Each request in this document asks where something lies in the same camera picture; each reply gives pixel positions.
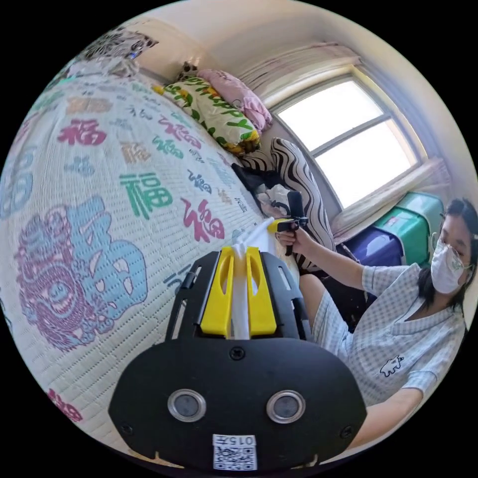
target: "bed sheet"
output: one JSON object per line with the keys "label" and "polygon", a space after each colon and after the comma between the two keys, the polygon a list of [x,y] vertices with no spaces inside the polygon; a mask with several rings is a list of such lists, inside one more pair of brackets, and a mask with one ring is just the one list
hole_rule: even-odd
{"label": "bed sheet", "polygon": [[237,160],[150,83],[92,75],[44,92],[0,179],[15,344],[65,415],[125,453],[107,413],[121,372],[163,340],[193,262],[264,220]]}

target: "window frame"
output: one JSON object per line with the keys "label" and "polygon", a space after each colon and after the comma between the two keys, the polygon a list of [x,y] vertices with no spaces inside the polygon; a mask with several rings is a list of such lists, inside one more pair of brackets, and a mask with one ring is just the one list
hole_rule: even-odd
{"label": "window frame", "polygon": [[[296,135],[296,133],[288,126],[288,124],[283,121],[279,114],[292,105],[298,103],[306,99],[309,96],[312,96],[320,91],[326,90],[332,86],[338,85],[340,83],[346,81],[354,81],[355,84],[361,88],[365,94],[367,94],[383,111],[383,114],[378,116],[377,118],[367,121],[355,128],[352,128],[345,133],[335,137],[334,139],[324,143],[323,145],[316,148],[314,151],[309,151],[304,143],[300,140],[300,138]],[[411,171],[418,168],[423,162],[427,161],[429,155],[427,154],[427,149],[425,148],[423,142],[418,137],[415,128],[411,124],[410,120],[405,117],[402,113],[401,109],[398,107],[396,102],[392,100],[392,98],[387,94],[374,80],[372,74],[369,74],[369,71],[363,67],[352,67],[347,73],[339,73],[337,76],[330,78],[328,80],[319,82],[315,85],[309,86],[304,88],[303,90],[291,95],[287,99],[278,102],[271,108],[271,113],[274,117],[274,121],[277,121],[281,127],[283,127],[287,133],[294,139],[297,146],[304,154],[309,167],[312,169],[313,174],[319,174],[321,179],[326,183],[327,187],[329,188],[329,192],[332,195],[334,202],[337,205],[337,208],[340,212],[348,208],[344,208],[339,197],[337,196],[334,188],[332,187],[327,175],[322,171],[321,167],[319,166],[316,158],[320,156],[320,154],[324,153],[332,149],[333,147],[337,146],[338,144],[346,141],[347,139],[356,136],[357,134],[370,129],[377,124],[382,122],[392,120],[395,126],[398,128],[400,134],[403,136],[407,144],[409,145],[412,153],[415,156],[415,164],[411,164],[410,168],[404,171],[402,174],[398,175],[397,177],[393,178],[393,180],[383,184],[380,188],[376,189],[373,193],[385,189],[392,185],[397,180],[400,180],[410,174]]]}

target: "pink pillow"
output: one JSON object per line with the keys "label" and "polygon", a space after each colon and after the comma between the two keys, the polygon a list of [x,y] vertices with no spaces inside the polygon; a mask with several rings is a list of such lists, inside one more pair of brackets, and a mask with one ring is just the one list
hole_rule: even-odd
{"label": "pink pillow", "polygon": [[232,106],[250,120],[259,133],[272,126],[272,116],[264,103],[241,80],[222,70],[201,70],[203,78]]}

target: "face mask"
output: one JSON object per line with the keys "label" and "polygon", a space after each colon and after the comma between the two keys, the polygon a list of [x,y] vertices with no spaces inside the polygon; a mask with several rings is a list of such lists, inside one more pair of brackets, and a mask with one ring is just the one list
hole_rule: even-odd
{"label": "face mask", "polygon": [[466,267],[458,257],[456,251],[438,239],[432,257],[432,283],[441,294],[450,294],[460,286],[458,279]]}

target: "black hair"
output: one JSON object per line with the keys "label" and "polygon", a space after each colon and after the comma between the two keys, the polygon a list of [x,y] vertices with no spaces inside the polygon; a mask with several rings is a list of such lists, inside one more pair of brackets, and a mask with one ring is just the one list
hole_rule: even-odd
{"label": "black hair", "polygon": [[[473,266],[471,277],[468,278],[466,283],[459,289],[459,291],[450,299],[448,306],[453,310],[458,306],[463,313],[463,300],[465,298],[465,292],[469,285],[472,283],[478,269],[478,214],[473,204],[468,199],[453,199],[448,205],[443,217],[453,216],[462,217],[465,224],[468,227],[471,235],[471,257],[470,264]],[[418,295],[425,299],[425,307],[428,308],[433,304],[436,290],[432,283],[432,274],[430,267],[423,267],[418,276]]]}

